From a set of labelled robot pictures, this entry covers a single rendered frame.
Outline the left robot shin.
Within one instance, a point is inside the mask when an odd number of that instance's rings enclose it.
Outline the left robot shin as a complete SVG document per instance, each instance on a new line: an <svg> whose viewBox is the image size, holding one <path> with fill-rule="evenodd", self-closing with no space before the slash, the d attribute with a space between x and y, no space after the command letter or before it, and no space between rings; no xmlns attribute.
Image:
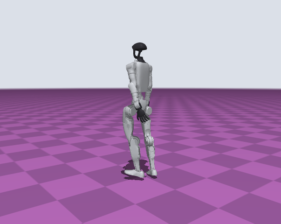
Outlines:
<svg viewBox="0 0 281 224"><path fill-rule="evenodd" d="M132 138L130 140L129 149L134 167L136 169L136 172L138 172L140 171L140 146L138 145L138 140L136 138Z"/></svg>

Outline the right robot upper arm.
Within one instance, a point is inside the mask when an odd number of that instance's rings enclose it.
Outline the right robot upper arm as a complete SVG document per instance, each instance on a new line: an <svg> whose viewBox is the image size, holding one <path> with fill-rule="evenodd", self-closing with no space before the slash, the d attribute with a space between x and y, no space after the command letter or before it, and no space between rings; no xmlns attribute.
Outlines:
<svg viewBox="0 0 281 224"><path fill-rule="evenodd" d="M150 67L150 76L149 76L149 86L148 89L152 88L152 66L149 65Z"/></svg>

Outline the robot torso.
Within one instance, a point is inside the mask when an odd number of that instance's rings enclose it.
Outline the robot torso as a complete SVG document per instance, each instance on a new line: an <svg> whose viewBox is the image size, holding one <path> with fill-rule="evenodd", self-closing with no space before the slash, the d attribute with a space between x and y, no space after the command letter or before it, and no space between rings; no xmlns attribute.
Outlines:
<svg viewBox="0 0 281 224"><path fill-rule="evenodd" d="M141 94L141 92L147 92L149 86L150 67L148 63L142 63L142 62L138 62L138 60L136 61L135 60L133 63L136 63L136 69L135 69L136 81L137 81L136 89L138 90L138 98L140 99L142 110L146 111L147 102L146 100L144 100L144 96ZM131 104L134 104L133 101L131 102Z"/></svg>

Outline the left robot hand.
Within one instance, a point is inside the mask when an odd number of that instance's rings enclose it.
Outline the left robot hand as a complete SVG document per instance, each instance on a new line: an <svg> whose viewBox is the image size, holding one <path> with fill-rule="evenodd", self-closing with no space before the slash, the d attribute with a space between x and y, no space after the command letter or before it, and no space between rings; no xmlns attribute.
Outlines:
<svg viewBox="0 0 281 224"><path fill-rule="evenodd" d="M143 122L146 122L146 121L148 121L147 119L149 119L147 116L146 116L146 114L145 114L145 112L142 110L142 106L141 106L141 104L139 103L139 106L140 106L140 108L136 108L136 110L137 110L137 120L139 120L139 118L140 118L140 121L143 123ZM146 119L146 118L147 119ZM144 119L146 120L144 120ZM143 120L143 121L142 121Z"/></svg>

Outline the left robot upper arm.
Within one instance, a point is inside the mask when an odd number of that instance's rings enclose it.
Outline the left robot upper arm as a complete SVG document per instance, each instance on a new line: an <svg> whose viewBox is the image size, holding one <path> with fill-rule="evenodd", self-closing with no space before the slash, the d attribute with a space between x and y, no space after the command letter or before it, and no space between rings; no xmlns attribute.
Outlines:
<svg viewBox="0 0 281 224"><path fill-rule="evenodd" d="M136 63L130 63L130 64L126 65L126 70L128 72L129 79L130 79L131 83L133 83L135 85L135 87L137 87L135 69L136 69Z"/></svg>

